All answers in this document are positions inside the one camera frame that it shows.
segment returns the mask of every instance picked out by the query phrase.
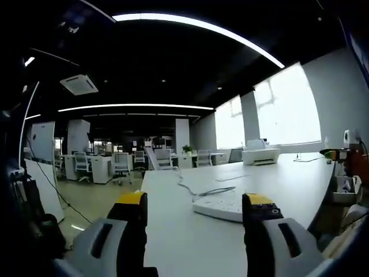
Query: potted plant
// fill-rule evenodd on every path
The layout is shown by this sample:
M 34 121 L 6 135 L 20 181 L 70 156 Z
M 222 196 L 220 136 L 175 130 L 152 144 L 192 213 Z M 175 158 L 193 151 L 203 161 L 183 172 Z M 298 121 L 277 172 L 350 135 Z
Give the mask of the potted plant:
M 182 147 L 183 149 L 183 152 L 188 154 L 188 155 L 191 155 L 192 154 L 192 146 L 190 145 L 185 145 Z

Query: green object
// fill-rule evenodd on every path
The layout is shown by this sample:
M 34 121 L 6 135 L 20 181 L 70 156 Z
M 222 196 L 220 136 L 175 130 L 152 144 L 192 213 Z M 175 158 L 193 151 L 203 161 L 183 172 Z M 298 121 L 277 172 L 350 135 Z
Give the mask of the green object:
M 183 152 L 192 152 L 192 146 L 190 145 L 185 145 L 182 147 Z

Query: printer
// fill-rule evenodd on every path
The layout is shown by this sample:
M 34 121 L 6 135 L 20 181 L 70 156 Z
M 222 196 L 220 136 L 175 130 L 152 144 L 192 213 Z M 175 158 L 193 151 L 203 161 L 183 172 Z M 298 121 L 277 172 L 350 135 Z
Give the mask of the printer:
M 280 153 L 279 148 L 269 148 L 265 140 L 248 140 L 246 150 L 242 151 L 242 161 L 248 166 L 276 163 Z

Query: desk surface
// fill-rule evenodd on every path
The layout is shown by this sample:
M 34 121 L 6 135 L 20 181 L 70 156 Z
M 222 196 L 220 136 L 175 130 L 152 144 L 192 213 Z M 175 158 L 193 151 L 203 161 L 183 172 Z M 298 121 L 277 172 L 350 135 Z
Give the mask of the desk surface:
M 325 159 L 294 162 L 296 154 L 282 154 L 277 164 L 244 166 L 243 163 L 182 170 L 183 183 L 195 193 L 236 186 L 231 192 L 208 197 L 241 197 L 243 192 L 271 198 L 283 215 L 305 228 L 314 219 L 330 178 L 333 164 Z M 303 159 L 320 157 L 303 154 Z M 249 174 L 242 178 L 219 182 Z M 246 276 L 247 257 L 240 223 L 195 214 L 191 196 L 177 185 L 178 171 L 147 171 L 142 191 L 148 193 L 148 243 L 145 265 L 157 267 L 159 276 Z
M 212 156 L 217 156 L 217 155 L 225 155 L 225 153 L 212 153 Z M 176 154 L 176 153 L 172 153 L 171 154 L 173 159 L 176 159 L 178 157 L 191 157 L 191 158 L 196 158 L 197 157 L 197 153 L 196 154 Z

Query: floor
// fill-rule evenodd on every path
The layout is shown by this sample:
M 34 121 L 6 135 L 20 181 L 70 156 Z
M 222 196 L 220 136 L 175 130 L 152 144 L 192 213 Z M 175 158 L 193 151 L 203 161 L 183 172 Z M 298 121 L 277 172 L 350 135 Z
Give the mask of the floor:
M 58 189 L 68 203 L 93 222 L 98 218 L 106 217 L 122 193 L 141 189 L 143 181 L 141 174 L 134 171 L 131 174 L 132 184 L 129 184 L 128 179 L 124 179 L 121 186 L 113 181 L 106 185 L 100 185 L 64 179 L 58 180 Z M 59 226 L 66 238 L 66 249 L 70 249 L 74 238 L 81 232 L 78 228 L 85 229 L 89 223 L 62 200 L 61 204 L 65 218 L 59 223 Z

